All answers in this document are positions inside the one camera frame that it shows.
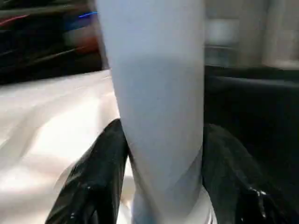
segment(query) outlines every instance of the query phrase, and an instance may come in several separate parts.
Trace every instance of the crumpled plastic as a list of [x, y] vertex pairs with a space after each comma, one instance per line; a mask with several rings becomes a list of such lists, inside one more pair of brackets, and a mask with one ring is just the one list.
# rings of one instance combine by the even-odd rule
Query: crumpled plastic
[[220, 224], [292, 224], [298, 212], [230, 132], [206, 125], [203, 184]]
[[112, 121], [76, 163], [46, 224], [114, 224], [128, 145], [119, 119]]

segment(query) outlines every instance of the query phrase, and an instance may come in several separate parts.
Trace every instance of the white surface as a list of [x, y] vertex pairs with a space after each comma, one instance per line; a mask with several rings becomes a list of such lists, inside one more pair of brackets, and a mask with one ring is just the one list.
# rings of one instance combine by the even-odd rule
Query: white surface
[[228, 46], [237, 43], [238, 28], [238, 20], [206, 20], [206, 44]]
[[201, 187], [203, 1], [97, 0], [97, 8], [135, 180], [148, 198], [134, 219], [184, 223]]
[[119, 117], [109, 72], [2, 87], [0, 104], [0, 223], [44, 223], [62, 172]]

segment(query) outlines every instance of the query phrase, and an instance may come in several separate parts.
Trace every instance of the shiny black material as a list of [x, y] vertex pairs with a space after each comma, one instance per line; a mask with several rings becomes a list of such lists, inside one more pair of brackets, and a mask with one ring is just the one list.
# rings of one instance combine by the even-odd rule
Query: shiny black material
[[299, 223], [299, 78], [206, 70], [204, 185], [218, 223]]
[[76, 163], [46, 224], [115, 224], [127, 155], [117, 119]]

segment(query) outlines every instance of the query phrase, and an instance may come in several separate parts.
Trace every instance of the white tube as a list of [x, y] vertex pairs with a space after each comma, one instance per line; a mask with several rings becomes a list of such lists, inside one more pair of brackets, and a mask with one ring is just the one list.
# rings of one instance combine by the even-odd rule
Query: white tube
[[137, 184], [136, 223], [184, 223], [199, 198], [203, 0], [97, 0]]

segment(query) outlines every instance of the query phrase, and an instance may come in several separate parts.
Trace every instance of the black surface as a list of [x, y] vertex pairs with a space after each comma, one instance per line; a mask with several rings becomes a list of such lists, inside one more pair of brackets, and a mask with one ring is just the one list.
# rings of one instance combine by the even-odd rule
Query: black surface
[[298, 214], [299, 72], [209, 69], [205, 79], [205, 122], [236, 137], [275, 189], [267, 193]]
[[96, 42], [67, 38], [92, 24], [86, 0], [0, 0], [1, 12], [1, 85], [102, 69]]
[[76, 163], [46, 224], [115, 224], [127, 155], [117, 119]]
[[203, 183], [220, 224], [292, 224], [299, 215], [227, 130], [205, 127]]

